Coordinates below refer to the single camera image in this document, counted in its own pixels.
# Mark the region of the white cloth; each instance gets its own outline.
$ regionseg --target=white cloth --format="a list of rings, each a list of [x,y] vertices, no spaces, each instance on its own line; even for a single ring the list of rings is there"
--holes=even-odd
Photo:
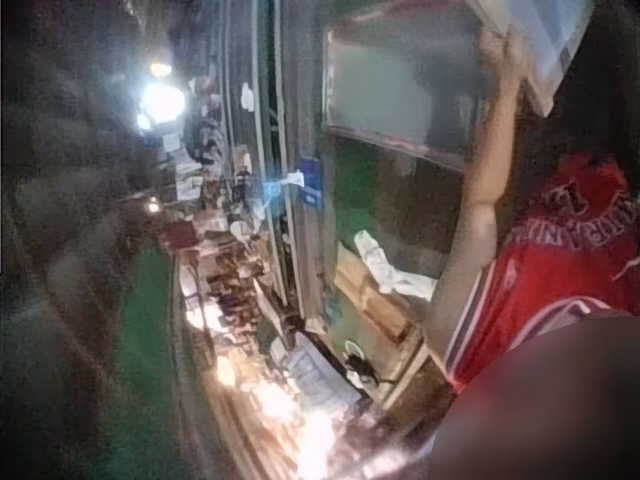
[[[431,300],[438,282],[436,279],[396,270],[387,261],[384,250],[366,230],[358,232],[354,240],[362,261],[380,286],[380,293],[390,294],[395,290],[401,295]]]

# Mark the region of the raised arm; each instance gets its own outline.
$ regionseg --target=raised arm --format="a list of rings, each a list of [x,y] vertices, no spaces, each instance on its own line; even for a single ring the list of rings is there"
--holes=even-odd
[[[496,254],[495,205],[509,181],[516,109],[526,71],[526,49],[520,37],[510,34],[505,40],[485,33],[480,46],[495,69],[496,94],[465,172],[453,245],[424,322],[427,346],[443,370],[447,348],[476,278]]]

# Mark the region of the person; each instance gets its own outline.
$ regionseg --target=person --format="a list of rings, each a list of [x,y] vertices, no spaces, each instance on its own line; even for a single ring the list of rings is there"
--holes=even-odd
[[[497,248],[496,204],[512,167],[529,55],[514,32],[506,39],[485,32],[480,46],[496,72],[496,94],[423,325],[432,358],[458,392],[533,336],[594,315],[640,314],[638,204],[612,156],[598,164],[589,152],[560,158]]]

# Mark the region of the hand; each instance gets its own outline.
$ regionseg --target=hand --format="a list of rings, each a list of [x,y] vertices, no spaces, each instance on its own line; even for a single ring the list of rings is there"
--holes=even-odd
[[[517,90],[527,76],[530,64],[525,39],[514,29],[509,30],[506,38],[484,30],[479,43],[481,55],[494,69],[501,89]]]

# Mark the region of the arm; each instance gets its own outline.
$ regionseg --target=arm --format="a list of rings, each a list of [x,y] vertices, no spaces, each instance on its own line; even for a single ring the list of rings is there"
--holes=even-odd
[[[481,48],[496,69],[498,88],[477,148],[465,175],[456,233],[445,270],[434,292],[424,322],[432,358],[444,362],[458,321],[476,279],[496,254],[495,205],[504,195],[512,163],[515,115],[526,71],[522,40],[483,36]]]

